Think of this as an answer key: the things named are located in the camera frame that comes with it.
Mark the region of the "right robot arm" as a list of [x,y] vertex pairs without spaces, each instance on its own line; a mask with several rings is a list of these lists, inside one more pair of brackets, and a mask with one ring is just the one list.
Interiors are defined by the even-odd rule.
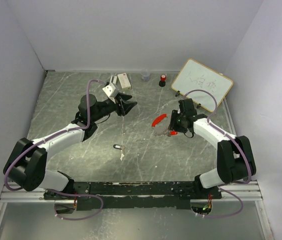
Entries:
[[256,174],[250,140],[235,136],[216,126],[205,114],[198,114],[191,99],[178,101],[178,110],[171,113],[170,131],[193,138],[198,135],[216,149],[216,168],[200,174],[193,193],[199,199],[210,194],[212,187],[230,183],[248,184]]

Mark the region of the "red key tag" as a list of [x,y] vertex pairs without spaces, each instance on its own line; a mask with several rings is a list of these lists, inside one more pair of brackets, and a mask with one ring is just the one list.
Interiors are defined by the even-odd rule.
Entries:
[[170,136],[175,136],[175,135],[177,135],[177,134],[178,134],[177,131],[170,131],[170,132],[169,132],[169,135],[170,135]]

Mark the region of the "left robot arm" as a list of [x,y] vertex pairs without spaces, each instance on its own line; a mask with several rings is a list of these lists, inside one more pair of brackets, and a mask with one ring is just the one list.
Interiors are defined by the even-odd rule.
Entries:
[[63,129],[42,138],[18,140],[3,168],[4,184],[8,181],[28,192],[36,188],[52,189],[62,199],[70,199],[75,192],[74,180],[60,171],[47,170],[51,157],[66,148],[89,139],[97,130],[100,119],[116,113],[125,116],[137,105],[132,96],[117,93],[114,99],[98,101],[93,94],[84,95],[78,105],[75,119]]

